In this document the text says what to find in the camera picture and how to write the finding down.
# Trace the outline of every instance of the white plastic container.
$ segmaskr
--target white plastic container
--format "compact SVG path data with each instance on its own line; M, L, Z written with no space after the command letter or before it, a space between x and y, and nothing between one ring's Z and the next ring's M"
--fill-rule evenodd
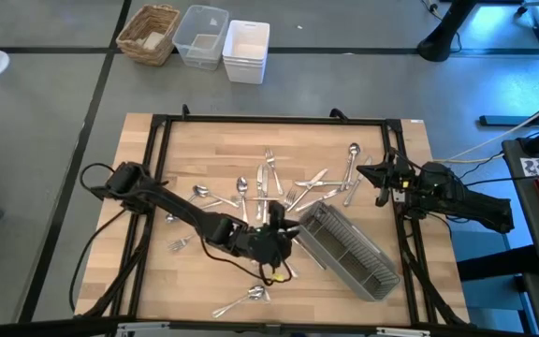
M226 40L228 12L209 6L193 5L182 18L172 43L187 66L215 70Z
M231 21L222 50L228 78L231 81L261 84L269 43L269 23Z

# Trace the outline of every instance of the wicker basket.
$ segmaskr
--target wicker basket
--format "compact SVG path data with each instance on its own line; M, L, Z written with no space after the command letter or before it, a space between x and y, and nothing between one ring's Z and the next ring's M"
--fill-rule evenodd
M178 25L180 11L169 5L145 5L139 9L116 38L118 47L136 62L147 66L161 66L174 50L172 36ZM164 37L153 49L145 49L137 40L151 32Z

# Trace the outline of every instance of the fork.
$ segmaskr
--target fork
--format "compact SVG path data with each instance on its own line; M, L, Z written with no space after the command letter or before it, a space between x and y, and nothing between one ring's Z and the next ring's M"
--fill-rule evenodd
M189 235L187 237L178 239L174 242L168 244L168 249L173 252L178 252L179 250L186 247L186 244L194 237L195 235Z
M273 152L270 149L266 149L266 161L268 162L271 171L273 172L273 178L276 180L276 187L278 188L278 194L283 195L284 190L280 185L280 179L278 179L278 173L276 172L276 158L273 156Z
M286 195L286 199L284 200L284 205L286 208L289 208L292 206L292 203L295 202L295 198L297 197L297 191L294 187L290 187L290 191L288 191L288 194Z

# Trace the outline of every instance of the gray floor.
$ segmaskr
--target gray floor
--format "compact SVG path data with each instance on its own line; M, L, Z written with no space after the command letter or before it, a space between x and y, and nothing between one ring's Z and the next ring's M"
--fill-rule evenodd
M129 15L142 3L133 1ZM225 8L232 19L269 22L271 47L412 48L437 24L418 0L170 3L182 13L198 3ZM0 0L0 46L105 47L121 6L111 0ZM441 4L441 12L446 9ZM516 20L515 10L477 8L460 30L463 48L538 49L530 17ZM14 320L103 62L101 54L10 57L12 66L0 77L0 207L7 212L0 220L0 323ZM539 109L539 55L455 55L434 64L415 55L270 54L264 84L254 86L229 82L222 66L215 72L185 67L178 55L156 68L119 54L83 164L111 162L126 113L178 113L182 103L194 114L325 116L338 107L351 117L424 119L433 156L445 158L503 132L477 127L477 116ZM492 144L473 157L499 150ZM499 160L466 182L507 175ZM511 183L478 190L512 198L519 210ZM98 200L75 188L35 319L71 316L70 276L99 209ZM529 243L520 212L515 220L510 244ZM472 223L453 229L486 231Z

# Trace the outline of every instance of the wooden tabletop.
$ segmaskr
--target wooden tabletop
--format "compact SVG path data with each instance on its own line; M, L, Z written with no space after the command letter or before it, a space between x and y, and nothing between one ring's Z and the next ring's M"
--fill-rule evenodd
M114 167L123 161L142 160L151 119L151 114L133 113L126 116ZM409 157L419 165L431 160L423 122L403 120L402 125ZM157 138L160 141L161 130ZM392 143L396 144L394 135L391 138ZM159 141L153 152L152 168ZM311 179L321 169L328 169L324 180L340 181L351 142L361 147L356 164L362 164L368 155L371 155L374 164L382 161L384 149L381 131L376 126L175 122L170 130L164 180L170 181L168 189L183 198L192 195L194 184L206 185L215 194L229 198L237 195L236 180L244 176L250 186L247 196L254 197L257 166L265 162L265 149L269 147L276 156L277 171L284 193L287 193L295 180ZM298 193L302 191L301 187L296 188ZM319 198L332 188L315 188L302 201ZM377 189L363 180L350 207L342 205L346 193L328 199L327 203L336 205L384 250L401 274L392 206L375 207L377 193ZM279 197L271 175L269 196ZM197 198L194 203L202 205L210 201L210 198ZM255 220L255 203L247 203L247 209L250 224L260 226L260 222ZM98 225L101 226L119 210L117 202L106 200ZM229 205L212 210L238 217L242 212ZM180 252L169 252L169 242L194 234L195 231L181 221L168 224L165 216L166 212L157 209L138 305L139 318L210 321L213 310L242 297L249 287L258 284L256 279L235 267L207 258L198 240L191 241ZM77 314L88 310L115 277L129 217L125 213L94 241L82 280ZM299 213L290 212L287 217L297 219ZM405 227L410 233L409 224L405 224ZM421 221L421 228L431 281L455 313L468 321L448 229L431 217ZM231 258L218 250L209 249L214 256ZM250 261L231 259L255 271ZM358 299L332 271L319 269L300 247L293 246L293 254L288 262L299 272L299 278L269 287L270 303L244 302L218 321L344 325L410 323L403 281L384 301L366 302ZM128 281L127 289L131 289L131 282ZM426 321L423 295L416 279L415 295L420 318ZM126 290L122 313L127 310L129 297L129 290Z

